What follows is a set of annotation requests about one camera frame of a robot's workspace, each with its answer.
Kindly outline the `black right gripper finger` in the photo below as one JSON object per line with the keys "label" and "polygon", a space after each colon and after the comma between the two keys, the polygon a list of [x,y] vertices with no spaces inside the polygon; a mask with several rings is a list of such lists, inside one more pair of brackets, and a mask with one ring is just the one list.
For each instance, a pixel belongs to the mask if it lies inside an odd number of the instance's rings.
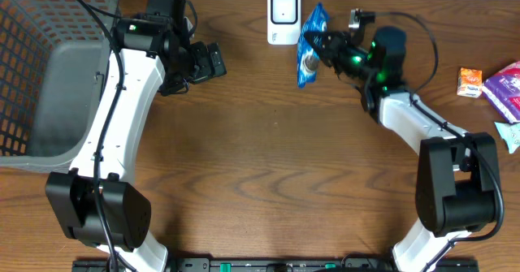
{"label": "black right gripper finger", "polygon": [[333,50],[327,47],[314,47],[313,51],[326,67],[332,67]]}
{"label": "black right gripper finger", "polygon": [[332,36],[329,32],[307,31],[304,38],[314,51],[322,51],[329,46]]}

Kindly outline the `blue biscuit packet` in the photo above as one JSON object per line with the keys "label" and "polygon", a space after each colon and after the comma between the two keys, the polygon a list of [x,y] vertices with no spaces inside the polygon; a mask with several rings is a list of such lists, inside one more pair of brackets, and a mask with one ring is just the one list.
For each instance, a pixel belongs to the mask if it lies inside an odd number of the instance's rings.
{"label": "blue biscuit packet", "polygon": [[318,73],[319,56],[311,46],[314,42],[308,42],[306,32],[326,32],[330,17],[319,2],[307,18],[301,28],[301,34],[297,43],[297,87],[303,89],[308,83],[314,83]]}

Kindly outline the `orange tissue packet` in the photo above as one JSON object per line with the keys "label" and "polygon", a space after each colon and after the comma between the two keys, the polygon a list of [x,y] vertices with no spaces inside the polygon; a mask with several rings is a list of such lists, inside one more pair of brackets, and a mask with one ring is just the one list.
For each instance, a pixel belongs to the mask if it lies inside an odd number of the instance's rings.
{"label": "orange tissue packet", "polygon": [[483,77],[480,70],[461,67],[458,72],[457,95],[478,98],[482,94]]}

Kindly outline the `purple Carefree pad pack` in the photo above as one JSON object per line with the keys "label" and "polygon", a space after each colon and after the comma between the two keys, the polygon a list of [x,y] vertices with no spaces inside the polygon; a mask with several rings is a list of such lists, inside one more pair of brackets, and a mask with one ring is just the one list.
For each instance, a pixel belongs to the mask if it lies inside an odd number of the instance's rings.
{"label": "purple Carefree pad pack", "polygon": [[519,122],[519,61],[483,82],[483,95],[508,123]]}

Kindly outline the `mint green wipes packet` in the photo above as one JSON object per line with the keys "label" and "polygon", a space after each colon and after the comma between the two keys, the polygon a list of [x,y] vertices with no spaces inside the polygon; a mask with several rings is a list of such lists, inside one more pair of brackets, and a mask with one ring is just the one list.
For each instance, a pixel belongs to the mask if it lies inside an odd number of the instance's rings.
{"label": "mint green wipes packet", "polygon": [[520,145],[519,141],[519,123],[498,123],[495,122],[496,130],[500,138],[506,143],[509,154],[514,153]]}

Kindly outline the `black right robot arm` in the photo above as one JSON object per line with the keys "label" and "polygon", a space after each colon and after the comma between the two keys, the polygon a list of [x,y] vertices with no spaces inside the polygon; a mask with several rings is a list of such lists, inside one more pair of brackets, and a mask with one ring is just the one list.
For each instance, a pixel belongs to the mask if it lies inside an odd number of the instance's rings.
{"label": "black right robot arm", "polygon": [[425,106],[402,80],[406,35],[379,28],[370,49],[342,32],[305,32],[320,60],[358,78],[365,112],[418,154],[418,219],[392,248],[399,271],[432,271],[459,242],[492,238],[505,215],[496,142],[487,133],[454,127]]}

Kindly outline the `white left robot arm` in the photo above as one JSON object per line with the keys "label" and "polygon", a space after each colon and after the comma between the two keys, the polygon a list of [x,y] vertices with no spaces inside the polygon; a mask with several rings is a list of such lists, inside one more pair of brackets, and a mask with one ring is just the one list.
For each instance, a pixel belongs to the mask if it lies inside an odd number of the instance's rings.
{"label": "white left robot arm", "polygon": [[150,201],[135,188],[135,165],[156,95],[187,93],[227,72],[217,43],[193,41],[189,0],[148,0],[136,18],[104,30],[109,71],[93,124],[67,172],[45,194],[63,234],[108,254],[110,271],[164,271],[167,248],[150,231]]}

